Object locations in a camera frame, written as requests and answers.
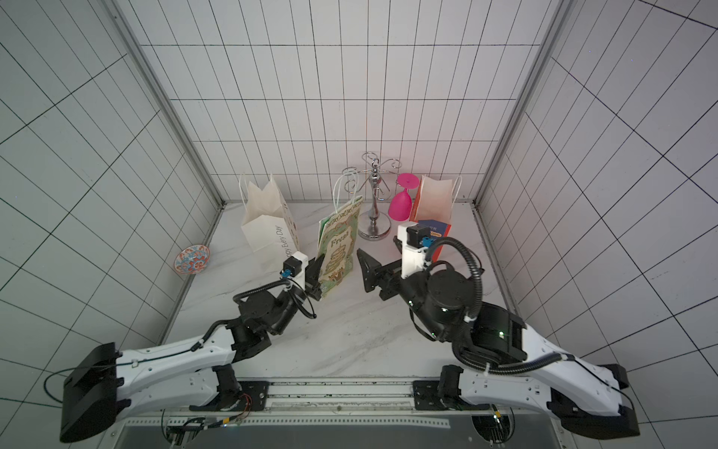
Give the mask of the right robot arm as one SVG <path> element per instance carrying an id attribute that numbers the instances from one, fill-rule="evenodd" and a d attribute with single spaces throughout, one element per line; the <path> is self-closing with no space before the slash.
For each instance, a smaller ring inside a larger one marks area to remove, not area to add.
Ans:
<path id="1" fill-rule="evenodd" d="M 431 239 L 411 226 L 395 242 L 401 258 L 386 265 L 357 250 L 364 288 L 383 300 L 401 297 L 422 337 L 451 346 L 457 362 L 443 367 L 437 387 L 447 409 L 524 406 L 588 439 L 641 434 L 624 367 L 585 362 L 485 303 L 482 262 L 458 239 Z"/>

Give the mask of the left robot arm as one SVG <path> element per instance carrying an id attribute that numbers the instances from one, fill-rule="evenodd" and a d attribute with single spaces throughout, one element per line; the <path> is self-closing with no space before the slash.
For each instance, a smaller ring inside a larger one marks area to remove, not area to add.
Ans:
<path id="1" fill-rule="evenodd" d="M 116 422 L 177 407 L 193 412 L 229 410 L 246 398 L 235 364 L 256 357 L 286 330 L 296 314 L 316 314 L 323 258 L 295 253 L 276 281 L 239 293 L 239 316 L 212 323 L 201 335 L 139 349 L 101 344 L 75 368 L 62 370 L 59 440 L 78 443 Z"/>

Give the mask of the green Fresh paper bag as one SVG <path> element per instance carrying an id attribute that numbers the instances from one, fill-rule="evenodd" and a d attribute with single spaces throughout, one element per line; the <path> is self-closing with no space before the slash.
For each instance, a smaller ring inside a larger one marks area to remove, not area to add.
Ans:
<path id="1" fill-rule="evenodd" d="M 319 222 L 317 256 L 324 256 L 320 269 L 320 299 L 339 285 L 353 269 L 353 249 L 363 197 L 358 195 L 355 168 L 345 168 L 332 190 L 334 211 Z"/>

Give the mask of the red printed paper bag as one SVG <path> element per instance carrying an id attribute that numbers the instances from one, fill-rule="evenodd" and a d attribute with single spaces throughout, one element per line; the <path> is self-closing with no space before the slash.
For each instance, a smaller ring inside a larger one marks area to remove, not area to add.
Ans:
<path id="1" fill-rule="evenodd" d="M 461 184 L 461 176 L 438 181 L 423 175 L 409 220 L 429 226 L 432 237 L 448 237 L 452 228 L 452 208 Z"/>

